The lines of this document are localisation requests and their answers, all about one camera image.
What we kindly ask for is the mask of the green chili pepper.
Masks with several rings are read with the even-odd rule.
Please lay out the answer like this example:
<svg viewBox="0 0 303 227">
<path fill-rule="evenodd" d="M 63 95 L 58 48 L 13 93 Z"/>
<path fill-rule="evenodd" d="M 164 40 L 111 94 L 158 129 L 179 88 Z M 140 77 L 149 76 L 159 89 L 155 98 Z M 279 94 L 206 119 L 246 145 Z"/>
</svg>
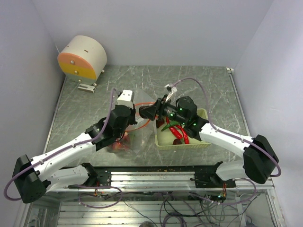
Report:
<svg viewBox="0 0 303 227">
<path fill-rule="evenodd" d="M 179 123 L 178 123 L 177 121 L 171 121 L 171 122 L 167 123 L 167 124 L 161 129 L 161 131 L 164 131 L 164 130 L 166 130 L 166 129 L 170 128 L 170 127 L 173 127 L 173 126 L 175 126 L 175 125 L 178 125 L 178 124 L 179 124 Z"/>
</svg>

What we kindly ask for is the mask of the dark purple plum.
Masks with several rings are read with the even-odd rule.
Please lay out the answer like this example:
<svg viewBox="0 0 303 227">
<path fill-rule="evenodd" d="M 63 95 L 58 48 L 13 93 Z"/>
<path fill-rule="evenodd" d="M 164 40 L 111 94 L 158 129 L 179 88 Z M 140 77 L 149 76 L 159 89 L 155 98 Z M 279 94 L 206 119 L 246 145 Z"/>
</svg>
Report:
<svg viewBox="0 0 303 227">
<path fill-rule="evenodd" d="M 182 144 L 182 140 L 181 139 L 174 139 L 173 140 L 173 145 L 181 145 Z"/>
<path fill-rule="evenodd" d="M 160 119 L 160 120 L 156 121 L 157 128 L 161 127 L 163 124 L 164 124 L 164 120 L 163 119 Z"/>
</svg>

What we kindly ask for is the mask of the red chili pepper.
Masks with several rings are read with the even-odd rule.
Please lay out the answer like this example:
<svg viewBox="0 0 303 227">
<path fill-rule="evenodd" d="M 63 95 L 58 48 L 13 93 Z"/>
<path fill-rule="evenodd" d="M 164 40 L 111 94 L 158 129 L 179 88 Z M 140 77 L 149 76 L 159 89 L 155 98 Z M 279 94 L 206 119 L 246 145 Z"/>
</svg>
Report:
<svg viewBox="0 0 303 227">
<path fill-rule="evenodd" d="M 169 123 L 171 122 L 168 118 L 166 118 L 166 123 Z M 182 139 L 184 141 L 185 144 L 189 144 L 189 138 L 185 132 L 185 130 L 183 129 L 183 127 L 181 126 L 181 124 L 179 123 L 178 125 L 175 125 L 174 126 L 179 132 L 180 134 L 182 135 Z"/>
<path fill-rule="evenodd" d="M 180 132 L 173 126 L 169 127 L 169 130 L 171 131 L 171 133 L 177 138 L 177 139 L 182 139 L 182 135 L 180 134 Z"/>
</svg>

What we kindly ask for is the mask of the dark purple plum top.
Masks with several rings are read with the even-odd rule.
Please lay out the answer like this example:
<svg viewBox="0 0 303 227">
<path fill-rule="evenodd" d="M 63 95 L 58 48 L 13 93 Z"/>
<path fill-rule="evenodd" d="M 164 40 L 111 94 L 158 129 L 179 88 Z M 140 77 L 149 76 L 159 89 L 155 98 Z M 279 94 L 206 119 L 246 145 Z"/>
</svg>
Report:
<svg viewBox="0 0 303 227">
<path fill-rule="evenodd" d="M 163 119 L 160 119 L 160 120 L 156 121 L 157 128 L 161 127 L 163 124 L 164 124 L 164 120 Z"/>
</svg>

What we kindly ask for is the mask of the dark purple plum bottom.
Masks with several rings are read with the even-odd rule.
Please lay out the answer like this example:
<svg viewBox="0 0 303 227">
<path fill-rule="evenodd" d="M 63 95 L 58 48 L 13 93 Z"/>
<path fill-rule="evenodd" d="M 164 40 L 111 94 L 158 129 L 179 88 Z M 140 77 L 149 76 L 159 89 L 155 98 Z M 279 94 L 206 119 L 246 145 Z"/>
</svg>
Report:
<svg viewBox="0 0 303 227">
<path fill-rule="evenodd" d="M 181 139 L 174 139 L 173 140 L 173 145 L 181 145 L 182 144 L 182 140 Z"/>
</svg>

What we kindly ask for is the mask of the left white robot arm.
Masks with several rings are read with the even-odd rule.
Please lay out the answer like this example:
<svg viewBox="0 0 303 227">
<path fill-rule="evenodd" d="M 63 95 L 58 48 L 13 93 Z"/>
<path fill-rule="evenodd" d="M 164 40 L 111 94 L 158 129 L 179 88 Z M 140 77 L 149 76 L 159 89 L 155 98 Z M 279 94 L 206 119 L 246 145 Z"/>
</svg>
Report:
<svg viewBox="0 0 303 227">
<path fill-rule="evenodd" d="M 93 187 L 97 174 L 91 164 L 85 163 L 71 169 L 63 167 L 123 137 L 126 128 L 137 123 L 135 113 L 133 102 L 117 103 L 106 118 L 91 125 L 65 145 L 33 158 L 20 156 L 16 160 L 11 179 L 20 194 L 20 200 L 32 203 L 47 192 L 65 185 L 82 184 L 86 188 Z"/>
</svg>

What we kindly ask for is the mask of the clear zip bag orange zipper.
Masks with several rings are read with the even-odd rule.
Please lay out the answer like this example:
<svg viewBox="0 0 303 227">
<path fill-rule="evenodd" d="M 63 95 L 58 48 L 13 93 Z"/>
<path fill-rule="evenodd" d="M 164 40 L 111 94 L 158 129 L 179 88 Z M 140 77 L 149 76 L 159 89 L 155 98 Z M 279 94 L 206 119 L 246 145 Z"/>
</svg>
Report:
<svg viewBox="0 0 303 227">
<path fill-rule="evenodd" d="M 131 149 L 129 151 L 114 152 L 111 149 L 111 145 L 107 147 L 107 151 L 114 153 L 118 156 L 124 157 L 130 154 L 138 154 L 144 150 L 149 140 L 149 137 L 153 133 L 153 125 L 148 119 L 144 119 L 139 115 L 139 108 L 144 105 L 152 105 L 155 100 L 150 97 L 143 90 L 134 89 L 134 106 L 136 109 L 136 125 L 130 125 L 127 127 L 124 135 L 130 135 L 131 137 Z"/>
</svg>

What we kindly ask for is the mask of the red cherry bunch with leaves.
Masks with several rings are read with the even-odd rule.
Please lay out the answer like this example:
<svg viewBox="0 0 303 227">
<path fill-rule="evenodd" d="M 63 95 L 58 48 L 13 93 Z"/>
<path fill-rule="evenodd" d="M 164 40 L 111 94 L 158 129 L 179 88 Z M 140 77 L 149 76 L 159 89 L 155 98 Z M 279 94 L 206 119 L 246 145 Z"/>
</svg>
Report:
<svg viewBox="0 0 303 227">
<path fill-rule="evenodd" d="M 129 151 L 131 149 L 130 135 L 124 135 L 121 139 L 115 141 L 111 146 L 112 151 Z"/>
</svg>

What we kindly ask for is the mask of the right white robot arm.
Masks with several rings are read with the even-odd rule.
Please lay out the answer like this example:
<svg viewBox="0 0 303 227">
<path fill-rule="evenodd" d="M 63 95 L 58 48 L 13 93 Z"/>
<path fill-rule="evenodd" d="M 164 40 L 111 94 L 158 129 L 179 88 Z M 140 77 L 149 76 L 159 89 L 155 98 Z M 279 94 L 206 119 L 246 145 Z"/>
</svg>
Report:
<svg viewBox="0 0 303 227">
<path fill-rule="evenodd" d="M 233 178 L 247 177 L 264 184 L 271 177 L 279 160 L 266 137 L 249 137 L 212 125 L 209 119 L 197 114 L 197 105 L 188 97 L 181 97 L 172 105 L 166 98 L 159 98 L 152 105 L 139 108 L 139 115 L 151 121 L 166 117 L 182 125 L 188 137 L 220 146 L 241 157 L 240 161 L 222 162 L 209 175 L 209 183 L 221 186 Z"/>
</svg>

